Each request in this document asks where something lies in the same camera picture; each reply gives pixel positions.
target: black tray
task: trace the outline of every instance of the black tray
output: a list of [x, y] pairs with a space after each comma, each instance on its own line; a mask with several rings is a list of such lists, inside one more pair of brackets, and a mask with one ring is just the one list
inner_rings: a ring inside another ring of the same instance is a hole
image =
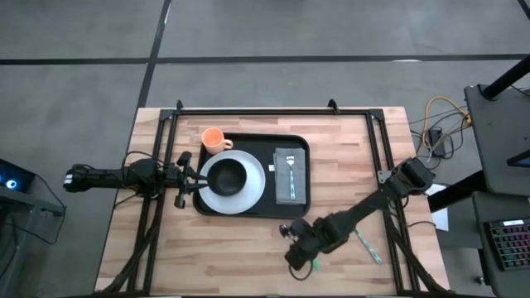
[[[224, 136], [234, 142], [234, 150], [250, 153], [262, 165], [265, 171], [265, 190], [259, 201], [247, 211], [240, 214], [221, 214], [212, 210], [202, 200], [199, 192], [193, 195], [193, 205], [203, 215], [258, 217], [267, 219], [299, 219], [306, 215], [311, 207], [311, 165], [309, 144], [303, 137], [294, 135], [257, 134], [257, 133], [225, 133]], [[276, 204], [276, 182], [274, 171], [269, 171], [273, 165], [272, 154], [276, 148], [302, 148], [306, 151], [306, 204], [289, 205]], [[212, 157], [205, 147], [200, 148], [198, 172]]]

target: gray napkin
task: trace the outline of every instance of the gray napkin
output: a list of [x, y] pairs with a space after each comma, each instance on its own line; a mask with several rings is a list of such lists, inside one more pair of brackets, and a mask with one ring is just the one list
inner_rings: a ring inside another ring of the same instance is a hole
[[[291, 199], [291, 168], [287, 163], [288, 156], [295, 157], [292, 165], [295, 199]], [[276, 176], [276, 204], [306, 204], [306, 151], [301, 148], [276, 148], [273, 159]]]

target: cup handle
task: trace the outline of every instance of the cup handle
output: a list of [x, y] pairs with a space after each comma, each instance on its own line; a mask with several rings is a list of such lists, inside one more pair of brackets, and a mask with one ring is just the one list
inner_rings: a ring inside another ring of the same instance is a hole
[[224, 149], [232, 149], [234, 148], [234, 144], [230, 140], [224, 140]]

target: black bowl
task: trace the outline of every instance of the black bowl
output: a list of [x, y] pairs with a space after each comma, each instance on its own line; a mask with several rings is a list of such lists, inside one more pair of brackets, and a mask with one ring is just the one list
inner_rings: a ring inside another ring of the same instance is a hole
[[208, 186], [217, 195], [237, 194], [247, 181], [247, 171], [241, 162], [227, 158], [215, 162], [208, 170]]

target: white plate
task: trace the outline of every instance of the white plate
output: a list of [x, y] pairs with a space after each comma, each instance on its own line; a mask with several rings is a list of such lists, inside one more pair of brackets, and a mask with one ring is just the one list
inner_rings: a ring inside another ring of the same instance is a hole
[[239, 214], [254, 206], [262, 197], [265, 190], [265, 170], [256, 157], [240, 150], [227, 150], [210, 158], [200, 170], [200, 174], [208, 176], [210, 167], [223, 159], [235, 159], [241, 162], [247, 171], [247, 181], [243, 188], [235, 195], [217, 195], [210, 187], [199, 190], [200, 197], [208, 207], [221, 214]]

